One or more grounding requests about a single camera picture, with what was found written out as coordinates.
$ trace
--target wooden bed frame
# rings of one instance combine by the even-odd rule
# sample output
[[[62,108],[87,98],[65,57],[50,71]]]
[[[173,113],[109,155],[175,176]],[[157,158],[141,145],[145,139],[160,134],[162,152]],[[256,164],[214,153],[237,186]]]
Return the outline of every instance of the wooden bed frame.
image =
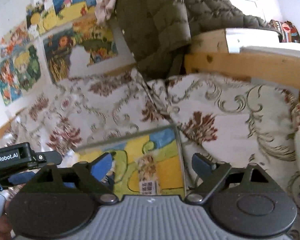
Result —
[[[185,55],[184,65],[187,74],[218,72],[243,81],[249,81],[249,77],[256,77],[300,89],[300,58],[298,57],[264,53],[229,54],[199,52]],[[106,74],[117,76],[136,66],[136,64],[126,65]],[[10,127],[10,123],[14,118],[0,127],[0,139]]]

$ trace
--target yellow painting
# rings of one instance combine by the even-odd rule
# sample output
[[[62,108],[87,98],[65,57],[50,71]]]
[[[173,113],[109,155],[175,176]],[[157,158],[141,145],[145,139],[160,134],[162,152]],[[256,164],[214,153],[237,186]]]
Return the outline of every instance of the yellow painting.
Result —
[[[105,152],[115,152],[114,193],[118,198],[140,195],[137,162],[146,154],[151,154],[155,160],[161,194],[185,197],[182,158],[172,128],[123,140],[110,147],[82,150],[78,153],[78,161],[91,162]]]
[[[26,7],[26,12],[28,33],[31,40],[42,36],[57,26],[57,16],[52,0],[41,0],[35,6],[30,4]]]
[[[61,26],[88,13],[86,0],[53,0],[57,26]]]

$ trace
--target olive green puffer jacket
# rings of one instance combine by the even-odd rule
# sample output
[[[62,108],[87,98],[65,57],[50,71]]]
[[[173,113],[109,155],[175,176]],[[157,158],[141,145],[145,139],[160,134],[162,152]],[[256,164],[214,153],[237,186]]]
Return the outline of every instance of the olive green puffer jacket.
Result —
[[[229,0],[118,0],[116,18],[125,41],[148,78],[178,74],[191,37],[222,28],[267,28]]]

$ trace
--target floral blanket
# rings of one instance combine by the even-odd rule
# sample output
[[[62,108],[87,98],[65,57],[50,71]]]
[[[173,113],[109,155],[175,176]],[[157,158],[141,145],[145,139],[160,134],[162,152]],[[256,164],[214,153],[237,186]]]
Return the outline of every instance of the floral blanket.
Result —
[[[234,167],[258,163],[296,202],[290,234],[300,239],[300,165],[294,146],[300,104],[286,90],[211,74],[148,83],[136,70],[118,77],[69,78],[46,87],[11,124],[0,147],[29,142],[35,151],[53,149],[67,158],[73,147],[169,123],[180,130],[188,190],[200,184],[191,168],[194,153]]]

